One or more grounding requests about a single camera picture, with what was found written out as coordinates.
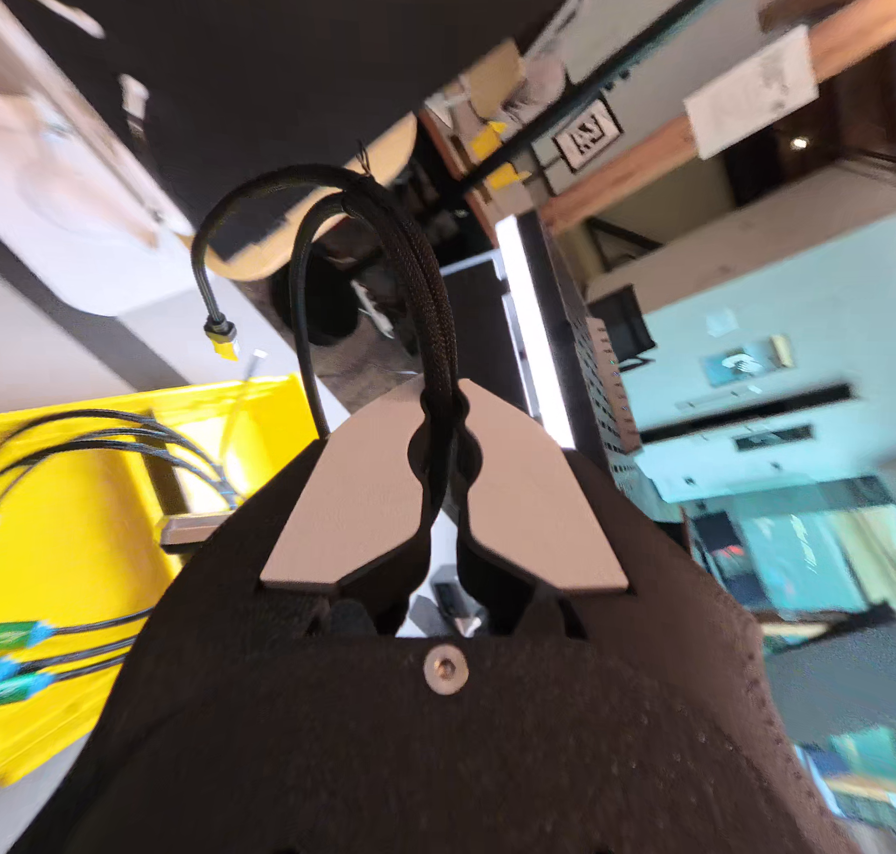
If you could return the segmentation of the studio light panel on stand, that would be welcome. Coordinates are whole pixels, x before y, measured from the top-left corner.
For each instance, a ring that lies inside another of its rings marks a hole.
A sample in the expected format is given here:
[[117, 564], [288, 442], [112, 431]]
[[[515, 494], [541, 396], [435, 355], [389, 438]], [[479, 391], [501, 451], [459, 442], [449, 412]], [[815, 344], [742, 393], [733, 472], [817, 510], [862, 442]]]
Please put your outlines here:
[[606, 324], [589, 314], [536, 210], [500, 220], [496, 232], [528, 411], [561, 448], [631, 479], [642, 445]]

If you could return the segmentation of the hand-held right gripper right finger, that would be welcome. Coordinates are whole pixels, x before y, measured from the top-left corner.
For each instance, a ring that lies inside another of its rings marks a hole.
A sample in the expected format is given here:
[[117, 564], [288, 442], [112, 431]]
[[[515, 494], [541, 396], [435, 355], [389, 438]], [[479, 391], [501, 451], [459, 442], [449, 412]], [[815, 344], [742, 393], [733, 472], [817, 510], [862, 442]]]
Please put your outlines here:
[[457, 571], [493, 634], [513, 634], [539, 600], [629, 591], [566, 451], [543, 426], [462, 379], [455, 426]]

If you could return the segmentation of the yellow plastic bin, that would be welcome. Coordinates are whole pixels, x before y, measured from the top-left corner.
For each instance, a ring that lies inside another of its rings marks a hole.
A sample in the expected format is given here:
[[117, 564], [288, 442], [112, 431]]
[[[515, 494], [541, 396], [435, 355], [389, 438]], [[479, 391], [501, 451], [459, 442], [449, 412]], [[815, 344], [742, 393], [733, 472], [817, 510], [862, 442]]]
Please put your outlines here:
[[162, 525], [218, 515], [316, 437], [296, 374], [132, 392], [2, 414], [2, 636], [49, 633], [2, 666], [82, 671], [122, 656], [183, 560]]

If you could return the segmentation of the white paper sheet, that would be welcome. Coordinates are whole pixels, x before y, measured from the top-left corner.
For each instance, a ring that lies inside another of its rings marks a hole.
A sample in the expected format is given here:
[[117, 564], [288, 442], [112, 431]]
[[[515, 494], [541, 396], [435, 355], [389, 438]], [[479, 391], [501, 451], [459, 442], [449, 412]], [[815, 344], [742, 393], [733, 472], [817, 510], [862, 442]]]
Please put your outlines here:
[[818, 97], [809, 27], [801, 25], [699, 88], [685, 108], [706, 161]]

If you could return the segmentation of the white tablet stand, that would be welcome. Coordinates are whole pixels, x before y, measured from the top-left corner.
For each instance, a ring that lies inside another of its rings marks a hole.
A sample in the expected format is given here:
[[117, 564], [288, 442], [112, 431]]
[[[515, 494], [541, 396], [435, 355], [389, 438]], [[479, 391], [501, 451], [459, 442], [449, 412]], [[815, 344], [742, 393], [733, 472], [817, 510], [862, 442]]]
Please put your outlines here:
[[184, 293], [190, 221], [5, 4], [1, 16], [2, 243], [82, 311]]

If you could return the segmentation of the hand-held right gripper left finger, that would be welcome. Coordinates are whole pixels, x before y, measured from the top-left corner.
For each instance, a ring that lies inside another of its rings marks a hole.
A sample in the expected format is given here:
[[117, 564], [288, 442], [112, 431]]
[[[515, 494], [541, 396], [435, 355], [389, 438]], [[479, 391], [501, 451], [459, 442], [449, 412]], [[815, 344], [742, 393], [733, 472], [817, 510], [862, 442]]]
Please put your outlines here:
[[427, 574], [426, 494], [409, 460], [424, 427], [422, 378], [406, 381], [330, 433], [261, 570], [263, 587], [396, 610]]

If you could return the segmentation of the small marker tag sign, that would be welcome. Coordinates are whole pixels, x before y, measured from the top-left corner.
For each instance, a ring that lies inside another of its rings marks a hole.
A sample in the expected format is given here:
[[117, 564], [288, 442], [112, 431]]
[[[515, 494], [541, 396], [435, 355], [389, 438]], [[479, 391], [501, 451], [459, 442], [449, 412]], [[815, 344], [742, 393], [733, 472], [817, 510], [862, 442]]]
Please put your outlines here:
[[599, 95], [567, 120], [551, 140], [568, 169], [578, 174], [622, 135], [621, 122], [604, 95]]

